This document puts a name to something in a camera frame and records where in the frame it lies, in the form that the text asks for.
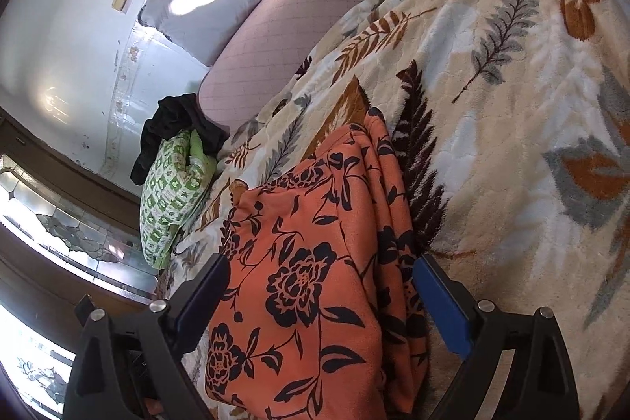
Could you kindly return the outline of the orange floral garment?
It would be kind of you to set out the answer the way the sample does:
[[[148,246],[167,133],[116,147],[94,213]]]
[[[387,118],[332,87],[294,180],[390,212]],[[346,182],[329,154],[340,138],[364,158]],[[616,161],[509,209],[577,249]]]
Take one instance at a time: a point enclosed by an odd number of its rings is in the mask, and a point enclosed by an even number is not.
[[[208,327],[206,396],[261,419],[407,419],[427,371],[414,233],[384,118],[334,130],[235,188],[231,279]]]

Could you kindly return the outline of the wooden glass door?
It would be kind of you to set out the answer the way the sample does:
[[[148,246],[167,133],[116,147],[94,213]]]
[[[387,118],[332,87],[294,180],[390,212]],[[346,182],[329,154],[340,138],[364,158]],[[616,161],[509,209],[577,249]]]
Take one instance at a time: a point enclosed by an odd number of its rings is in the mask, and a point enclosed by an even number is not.
[[[76,352],[74,308],[112,315],[146,306],[157,276],[139,247],[139,198],[97,177],[1,114],[1,305]]]

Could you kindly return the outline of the green white patterned pillow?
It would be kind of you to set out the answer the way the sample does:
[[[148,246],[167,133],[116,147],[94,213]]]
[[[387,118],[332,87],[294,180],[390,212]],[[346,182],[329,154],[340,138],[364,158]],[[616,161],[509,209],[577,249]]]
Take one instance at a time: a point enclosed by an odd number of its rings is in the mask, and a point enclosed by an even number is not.
[[[182,131],[160,144],[140,202],[140,242],[152,268],[169,265],[173,241],[213,181],[215,158],[204,154],[198,131]]]

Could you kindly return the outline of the black garment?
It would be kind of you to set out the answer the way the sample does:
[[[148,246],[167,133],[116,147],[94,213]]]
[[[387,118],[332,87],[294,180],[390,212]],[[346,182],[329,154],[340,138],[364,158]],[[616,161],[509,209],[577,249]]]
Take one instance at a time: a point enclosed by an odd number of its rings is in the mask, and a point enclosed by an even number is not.
[[[210,157],[216,157],[228,139],[228,130],[205,116],[194,93],[159,100],[157,111],[144,122],[142,128],[140,153],[130,172],[132,183],[144,184],[163,141],[176,137],[182,131],[191,130],[198,133],[205,155]]]

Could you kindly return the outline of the cream leaf pattern blanket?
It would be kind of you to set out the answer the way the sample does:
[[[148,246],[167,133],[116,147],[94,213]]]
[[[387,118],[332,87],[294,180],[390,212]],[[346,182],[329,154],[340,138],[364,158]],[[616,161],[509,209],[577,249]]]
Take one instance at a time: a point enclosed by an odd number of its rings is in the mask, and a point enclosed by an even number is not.
[[[629,0],[357,4],[224,145],[165,290],[221,253],[235,188],[279,178],[374,109],[402,172],[414,263],[429,253],[504,310],[551,308],[580,417],[604,418],[629,381]],[[426,418],[457,359],[415,293],[427,371],[409,418]],[[208,327],[183,359],[195,390],[215,419],[261,419],[206,396]]]

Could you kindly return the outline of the pink mattress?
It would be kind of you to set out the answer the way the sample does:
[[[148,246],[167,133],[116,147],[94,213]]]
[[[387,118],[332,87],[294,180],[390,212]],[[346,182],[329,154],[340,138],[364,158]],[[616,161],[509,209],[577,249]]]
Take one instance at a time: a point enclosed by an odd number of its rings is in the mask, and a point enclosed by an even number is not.
[[[261,0],[198,90],[212,122],[236,130],[291,80],[312,48],[363,0]]]

